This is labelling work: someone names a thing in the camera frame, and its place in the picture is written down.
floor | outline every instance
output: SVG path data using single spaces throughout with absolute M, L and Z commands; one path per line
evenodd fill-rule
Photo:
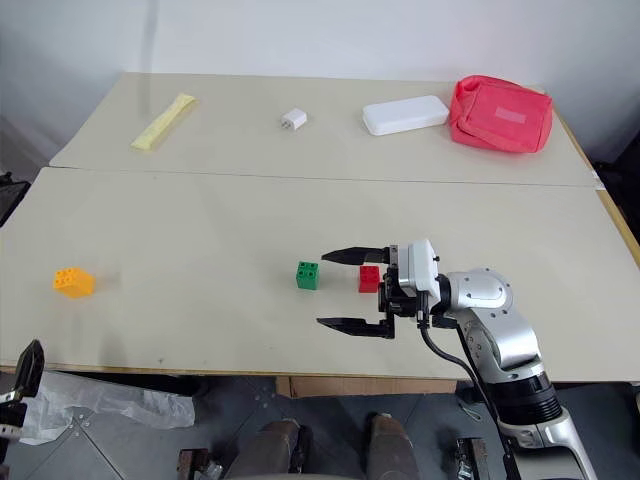
M 204 381 L 205 393 L 194 399 L 193 427 L 154 430 L 121 415 L 78 409 L 72 427 L 55 442 L 10 447 L 6 463 L 11 466 L 11 480 L 173 480 L 180 449 L 206 447 L 228 465 L 264 424 L 285 417 L 313 429 L 312 472 L 362 478 L 360 452 L 371 412 L 391 413 L 405 425 L 424 479 L 453 478 L 447 471 L 458 436 L 484 437 L 492 478 L 504 478 L 500 447 L 486 410 L 474 407 L 483 417 L 476 422 L 462 411 L 454 395 L 291 400 L 275 394 L 269 377 Z M 640 422 L 633 394 L 630 386 L 622 384 L 581 386 L 559 393 L 601 480 L 640 479 Z

white box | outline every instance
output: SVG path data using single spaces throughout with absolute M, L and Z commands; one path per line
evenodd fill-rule
M 442 125 L 448 116 L 449 109 L 433 95 L 374 103 L 362 109 L 362 119 L 371 135 Z

white table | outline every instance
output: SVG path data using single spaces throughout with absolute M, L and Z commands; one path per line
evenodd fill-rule
M 419 95 L 451 100 L 452 83 L 124 74 L 52 166 L 270 177 L 593 186 L 554 115 L 544 150 L 514 155 L 453 143 L 447 126 L 373 137 L 362 107 Z M 152 153 L 130 143 L 180 93 L 198 104 Z M 295 133 L 280 115 L 299 107 Z
M 380 318 L 356 268 L 322 262 L 318 291 L 295 285 L 299 260 L 424 237 L 443 272 L 509 278 L 554 381 L 640 380 L 640 273 L 592 188 L 60 168 L 0 231 L 0 364 L 38 337 L 66 368 L 461 378 L 409 320 L 394 341 L 315 322 Z M 66 266 L 96 293 L 54 292 Z

red pouch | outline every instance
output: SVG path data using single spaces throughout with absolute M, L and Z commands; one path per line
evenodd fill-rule
M 451 138 L 473 147 L 537 152 L 551 131 L 551 97 L 499 78 L 472 75 L 451 99 Z

lego brick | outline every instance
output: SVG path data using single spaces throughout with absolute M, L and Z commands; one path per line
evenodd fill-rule
M 58 270 L 53 278 L 53 289 L 71 298 L 91 295 L 94 286 L 93 276 L 78 267 Z
M 305 290 L 317 290 L 318 264 L 312 262 L 298 262 L 296 282 L 298 283 L 298 288 L 303 288 Z
M 378 283 L 380 283 L 380 269 L 375 266 L 361 265 L 358 291 L 360 293 L 378 293 Z

